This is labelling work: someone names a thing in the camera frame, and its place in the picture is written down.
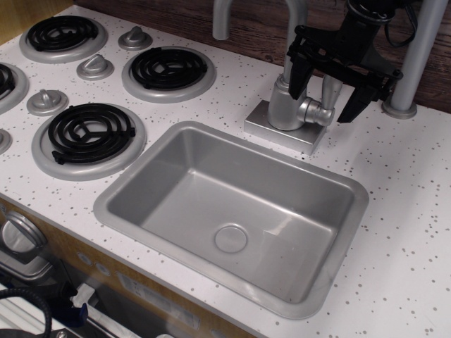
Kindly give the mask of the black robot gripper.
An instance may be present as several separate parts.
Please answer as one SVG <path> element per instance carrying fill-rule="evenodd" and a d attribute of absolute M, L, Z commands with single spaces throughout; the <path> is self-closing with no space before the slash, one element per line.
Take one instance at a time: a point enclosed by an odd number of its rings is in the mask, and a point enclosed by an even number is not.
<path fill-rule="evenodd" d="M 288 49 L 292 62 L 289 93 L 300 98 L 315 70 L 356 87 L 338 118 L 352 122 L 372 101 L 385 98 L 402 72 L 373 45 L 379 29 L 388 24 L 400 1 L 347 1 L 338 30 L 299 25 Z"/>

